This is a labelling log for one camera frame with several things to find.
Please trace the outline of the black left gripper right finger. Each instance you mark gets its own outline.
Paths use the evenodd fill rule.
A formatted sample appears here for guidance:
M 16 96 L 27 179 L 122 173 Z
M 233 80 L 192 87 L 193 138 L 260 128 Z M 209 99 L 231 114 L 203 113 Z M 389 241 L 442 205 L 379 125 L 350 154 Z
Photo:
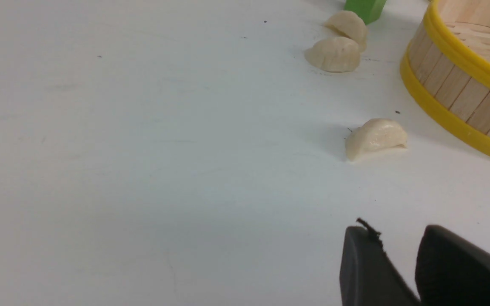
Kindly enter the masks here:
M 428 225 L 415 283 L 426 306 L 490 306 L 490 253 L 440 225 Z

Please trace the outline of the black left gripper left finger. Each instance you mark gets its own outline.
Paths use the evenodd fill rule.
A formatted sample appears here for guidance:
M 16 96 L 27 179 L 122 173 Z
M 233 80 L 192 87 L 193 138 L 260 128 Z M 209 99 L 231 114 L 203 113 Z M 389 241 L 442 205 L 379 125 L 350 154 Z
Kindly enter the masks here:
M 381 233 L 362 218 L 344 235 L 340 266 L 343 306 L 420 306 L 422 303 L 390 261 Z

